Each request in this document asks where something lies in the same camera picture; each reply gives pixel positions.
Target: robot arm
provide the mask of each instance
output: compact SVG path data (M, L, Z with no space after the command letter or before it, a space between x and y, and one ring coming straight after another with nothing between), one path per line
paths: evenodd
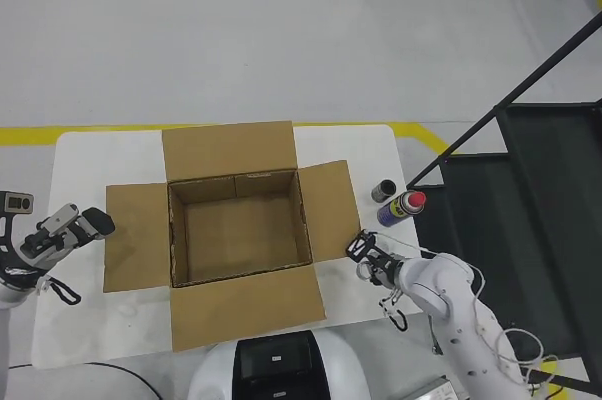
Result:
M529 400L510 341L490 309L471 290L474 272L449 254L406 259L376 245L363 231L347 249L357 274L405 294L432 317L446 360L473 400Z
M74 204L66 204L14 247L12 219L17 214L31 214L33 200L29 194L0 192L0 400L8 379L10 309L23 303L41 279L67 304L77 304L81 297L48 272L73 250L114 231L112 219L102 211L90 208L79 215Z

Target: blue can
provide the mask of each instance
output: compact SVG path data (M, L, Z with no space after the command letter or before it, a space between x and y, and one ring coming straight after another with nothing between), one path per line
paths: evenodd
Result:
M386 227L396 225L423 211L425 202L425 193L408 190L381 207L377 211L377 220Z

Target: open cardboard box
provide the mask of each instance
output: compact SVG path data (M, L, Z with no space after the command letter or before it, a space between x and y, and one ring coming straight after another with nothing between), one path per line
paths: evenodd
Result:
M313 263L360 229L347 163L298 169L290 122L162 136L167 182L106 189L104 292L170 286L174 351L324 319Z

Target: white table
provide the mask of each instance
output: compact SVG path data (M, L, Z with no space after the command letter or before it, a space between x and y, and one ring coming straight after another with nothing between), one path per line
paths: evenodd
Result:
M378 204L370 190L383 179L405 187L392 130L385 125L297 127L294 136L299 167L347 160L361 226L418 244L413 221L383 228L376 220ZM105 187L165 182L160 131L67 133L57 142L49 213L66 203L81 210L105 210ZM406 256L418 252L392 244ZM103 242L91 243L59 263L52 275L83 296L67 306L54 293L37 300L32 363L53 368L171 351L167 288L103 294ZM358 280L349 259L316 264L327 319L298 327L327 327L383 318L377 305L384 288ZM420 312L407 298L406 314Z

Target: white cable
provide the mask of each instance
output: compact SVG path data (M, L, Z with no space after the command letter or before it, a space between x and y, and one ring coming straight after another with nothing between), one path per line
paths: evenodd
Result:
M439 253L434 252L432 250L426 249L425 247L421 247L421 246L417 246L414 244L410 244L410 243L405 243L400 241L399 239L395 239L394 237L390 236L390 235L386 235L385 233L381 233L381 232L375 232L377 235L388 238L390 240L393 240L399 244L402 244L404 246L413 248L415 250L419 250L422 251L424 253L428 253L428 254L432 254L432 255L438 255ZM453 261L456 265L458 265L459 267L462 267L461 265L459 265L456 261L454 260L450 260ZM477 312L477 301L479 300L479 296L481 295L481 293L483 292L483 289L485 288L486 285L486 279L485 276L483 275L483 272L475 267L474 265L470 264L469 262L465 262L468 266L470 266L470 268L472 268L473 270L475 270L478 274L479 277L481 278L481 285L479 286L479 290L477 290L477 292L474 294L474 298L472 299L472 308L474 309L474 320L475 320L475 329L476 329L476 333L477 335L479 335L479 337L483 340L483 343L490 349L490 351L492 352L492 354L496 357L497 359L497 363L499 365L499 370L512 382L518 384L518 385L524 385L524 386L528 386L528 382L530 380L530 374L532 373L532 369L533 368L538 368L541 364L543 364L543 362L545 362L545 360L547 360L548 358L553 358L555 360L558 361L558 357L555 355L547 355L547 356L543 356L543 353L545 352L545 348L543 347L543 343L541 342L541 339L539 339L535 334L526 331L525 329L520 329L520 328L509 328L509 329L505 329L503 330L496 338L495 340L495 348L493 348L492 346L490 346L490 344L487 342L487 340L485 339L485 337L481 334L481 332L479 331L480 329L480 324L479 324L479 316L478 316L478 312ZM502 355L501 353L499 353L499 343L501 341L501 339L503 339L504 336L506 336L509 332L519 332L519 333L523 333L527 336L529 336L530 338L532 338L535 342L537 342L537 344L539 345L539 354L531 359L531 360L524 360L524 361L519 361L517 359L513 359L513 358L509 358L506 357L504 355ZM511 362L513 364L517 364L521 367L525 367L528 369L528 372L525 374L524 377L524 381L523 383L521 382L517 382L514 379L512 379L512 377L505 373L501 368L501 363L502 361L508 361ZM556 371L550 375L550 377L548 379L546 379L543 382L540 382L540 385L547 385L550 383L550 381L556 376Z

